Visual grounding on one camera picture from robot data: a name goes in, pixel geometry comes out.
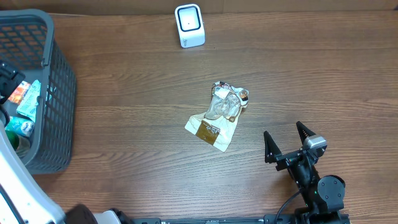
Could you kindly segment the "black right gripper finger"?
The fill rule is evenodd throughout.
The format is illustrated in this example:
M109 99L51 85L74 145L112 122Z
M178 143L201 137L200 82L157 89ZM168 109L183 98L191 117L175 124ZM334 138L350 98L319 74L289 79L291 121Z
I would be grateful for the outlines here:
M265 162L266 163L276 162L277 161L276 158L281 156L282 153L268 131L264 132L264 143L265 143Z
M309 141L311 140L310 137L316 135L313 131L308 129L301 121L296 122L296 127L303 145L309 144Z

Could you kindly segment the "light teal wrapper pack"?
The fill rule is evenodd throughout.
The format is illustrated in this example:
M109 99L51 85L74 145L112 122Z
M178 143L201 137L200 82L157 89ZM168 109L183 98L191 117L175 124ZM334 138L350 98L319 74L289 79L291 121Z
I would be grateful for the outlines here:
M36 111L38 105L37 97L40 96L40 90L41 82L35 80L16 109L18 114L29 118L33 122L36 120Z

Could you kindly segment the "beige clear snack bag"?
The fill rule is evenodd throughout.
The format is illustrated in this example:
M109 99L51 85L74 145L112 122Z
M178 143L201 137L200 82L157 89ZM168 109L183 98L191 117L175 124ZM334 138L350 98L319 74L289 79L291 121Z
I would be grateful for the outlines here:
M208 110L189 117L185 129L225 152L231 143L239 116L247 108L249 91L228 83L215 82Z

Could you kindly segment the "green lid jar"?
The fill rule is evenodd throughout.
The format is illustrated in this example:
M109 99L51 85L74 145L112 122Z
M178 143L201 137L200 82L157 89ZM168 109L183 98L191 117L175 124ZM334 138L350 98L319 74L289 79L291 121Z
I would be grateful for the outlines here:
M12 131L6 131L8 140L19 157L24 157L30 150L30 141Z

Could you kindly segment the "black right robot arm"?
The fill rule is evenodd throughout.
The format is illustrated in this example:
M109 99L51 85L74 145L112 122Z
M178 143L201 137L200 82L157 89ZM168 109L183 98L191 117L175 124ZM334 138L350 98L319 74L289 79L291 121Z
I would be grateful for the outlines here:
M326 139L296 122L302 146L283 154L269 132L264 132L265 162L275 163L276 170L287 170L298 187L275 215L265 215L265 223L345 224L349 216L344 208L346 184L337 175L320 177L315 168L327 148Z

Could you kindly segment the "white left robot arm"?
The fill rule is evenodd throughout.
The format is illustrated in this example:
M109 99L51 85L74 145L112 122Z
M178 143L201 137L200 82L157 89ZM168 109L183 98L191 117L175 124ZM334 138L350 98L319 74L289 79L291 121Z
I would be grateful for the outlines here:
M1 123L1 223L133 223L122 211L112 208L92 213L83 204L68 212L37 184L6 136L10 117L4 109Z

